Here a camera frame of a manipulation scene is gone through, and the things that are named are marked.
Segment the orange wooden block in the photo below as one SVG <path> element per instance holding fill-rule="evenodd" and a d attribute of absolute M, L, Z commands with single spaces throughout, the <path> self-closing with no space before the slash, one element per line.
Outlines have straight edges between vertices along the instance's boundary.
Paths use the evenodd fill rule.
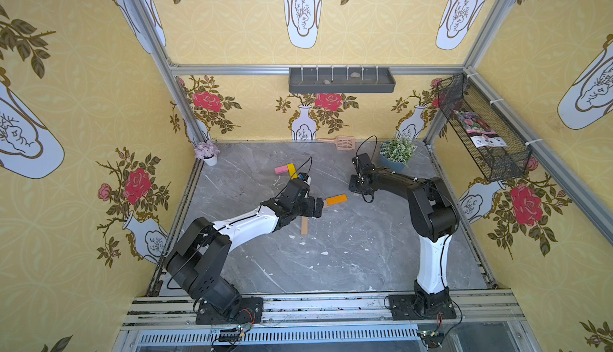
<path fill-rule="evenodd" d="M 326 206 L 338 205 L 347 202 L 348 198 L 346 194 L 337 195 L 334 197 L 328 197 L 324 200 Z"/>

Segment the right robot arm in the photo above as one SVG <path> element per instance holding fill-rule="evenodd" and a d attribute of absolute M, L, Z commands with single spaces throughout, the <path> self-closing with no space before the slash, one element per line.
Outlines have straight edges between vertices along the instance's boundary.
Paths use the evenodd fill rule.
<path fill-rule="evenodd" d="M 458 229 L 459 214 L 445 183 L 439 177 L 424 179 L 377 167 L 366 153 L 353 157 L 352 164 L 355 174 L 351 176 L 349 190 L 362 197 L 373 197 L 378 190 L 384 190 L 406 199 L 410 224 L 420 236 L 414 294 L 389 298 L 393 316 L 455 319 L 446 266 L 451 239 Z"/>

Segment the pink wooden block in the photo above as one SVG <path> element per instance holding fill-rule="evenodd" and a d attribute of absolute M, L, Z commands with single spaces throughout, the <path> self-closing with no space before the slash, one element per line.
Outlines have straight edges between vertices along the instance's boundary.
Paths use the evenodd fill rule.
<path fill-rule="evenodd" d="M 280 175 L 280 174 L 287 173 L 287 172 L 288 172 L 288 167 L 286 165 L 275 168 L 276 175 Z"/>

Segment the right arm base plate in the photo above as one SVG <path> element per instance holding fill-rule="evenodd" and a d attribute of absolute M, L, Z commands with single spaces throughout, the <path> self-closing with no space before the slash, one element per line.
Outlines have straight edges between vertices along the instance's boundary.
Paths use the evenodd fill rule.
<path fill-rule="evenodd" d="M 457 313 L 450 297 L 440 294 L 392 295 L 386 297 L 393 320 L 452 320 Z"/>

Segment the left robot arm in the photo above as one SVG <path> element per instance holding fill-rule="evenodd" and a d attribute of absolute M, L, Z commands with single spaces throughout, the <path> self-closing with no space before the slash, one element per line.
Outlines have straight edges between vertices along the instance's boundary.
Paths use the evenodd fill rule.
<path fill-rule="evenodd" d="M 228 254 L 300 216 L 320 218 L 323 199 L 311 196 L 310 187 L 310 176 L 300 173 L 277 197 L 248 213 L 224 221 L 195 219 L 164 259 L 164 268 L 192 299 L 205 301 L 227 319 L 235 317 L 242 296 L 221 277 Z"/>

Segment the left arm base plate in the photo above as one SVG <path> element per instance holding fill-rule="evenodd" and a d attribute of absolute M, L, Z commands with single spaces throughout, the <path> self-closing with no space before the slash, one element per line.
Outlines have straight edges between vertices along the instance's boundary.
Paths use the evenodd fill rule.
<path fill-rule="evenodd" d="M 208 301 L 200 301 L 196 309 L 196 325 L 221 325 L 261 323 L 263 315 L 262 297 L 242 297 L 228 313 L 222 312 Z"/>

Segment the yellow wooden block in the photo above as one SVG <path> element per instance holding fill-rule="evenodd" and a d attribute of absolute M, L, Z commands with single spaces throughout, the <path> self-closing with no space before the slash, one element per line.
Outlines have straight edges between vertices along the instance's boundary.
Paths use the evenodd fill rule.
<path fill-rule="evenodd" d="M 296 179 L 298 177 L 297 169 L 294 164 L 287 165 L 287 171 L 290 175 L 290 179 Z"/>

